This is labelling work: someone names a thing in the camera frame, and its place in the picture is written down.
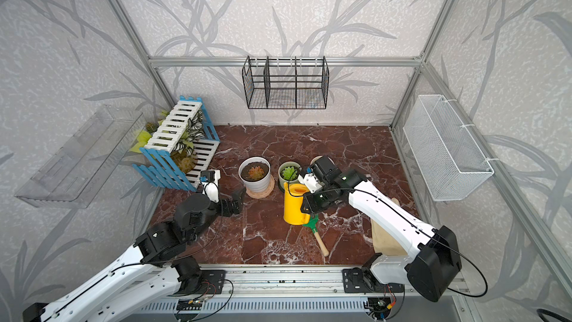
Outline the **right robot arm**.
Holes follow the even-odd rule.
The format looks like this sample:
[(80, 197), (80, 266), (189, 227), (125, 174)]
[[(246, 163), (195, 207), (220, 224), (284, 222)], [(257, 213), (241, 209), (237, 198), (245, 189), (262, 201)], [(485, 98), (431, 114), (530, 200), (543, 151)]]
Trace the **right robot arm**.
[(347, 201), (404, 249), (402, 256), (377, 254), (366, 265), (381, 285), (409, 285), (423, 298), (437, 302), (460, 273), (462, 262), (454, 232), (415, 218), (361, 172), (353, 168), (341, 171), (328, 156), (321, 156), (299, 172), (298, 180), (309, 190), (303, 195), (302, 212), (313, 215)]

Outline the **yellow watering can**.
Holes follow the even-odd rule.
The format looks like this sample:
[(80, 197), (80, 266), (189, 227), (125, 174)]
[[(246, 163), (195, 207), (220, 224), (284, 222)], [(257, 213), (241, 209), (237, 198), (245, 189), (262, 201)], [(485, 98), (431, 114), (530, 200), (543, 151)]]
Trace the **yellow watering can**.
[(290, 184), (284, 183), (285, 189), (285, 206), (284, 206), (284, 220), (289, 225), (305, 225), (310, 221), (311, 216), (303, 213), (302, 202), (303, 195), (309, 192), (309, 189), (300, 183)]

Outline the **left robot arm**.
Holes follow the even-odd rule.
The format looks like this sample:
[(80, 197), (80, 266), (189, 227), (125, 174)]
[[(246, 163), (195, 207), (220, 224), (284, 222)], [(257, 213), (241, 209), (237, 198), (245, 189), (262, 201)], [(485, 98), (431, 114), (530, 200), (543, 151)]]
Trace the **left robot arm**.
[(170, 221), (152, 226), (119, 258), (73, 292), (50, 303), (35, 303), (24, 321), (120, 321), (165, 297), (216, 295), (222, 289), (222, 270), (202, 271), (196, 259), (184, 256), (217, 218), (238, 215), (245, 189), (231, 199), (203, 193), (189, 195)]

